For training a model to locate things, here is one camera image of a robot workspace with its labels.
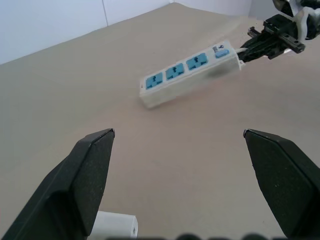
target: power strip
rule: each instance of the power strip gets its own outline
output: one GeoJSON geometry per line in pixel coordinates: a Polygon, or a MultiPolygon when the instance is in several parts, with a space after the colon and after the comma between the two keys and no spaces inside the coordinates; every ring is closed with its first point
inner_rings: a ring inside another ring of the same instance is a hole
{"type": "Polygon", "coordinates": [[[205,82],[241,70],[242,65],[226,40],[144,77],[140,82],[140,98],[147,108],[153,108],[205,82]]]}

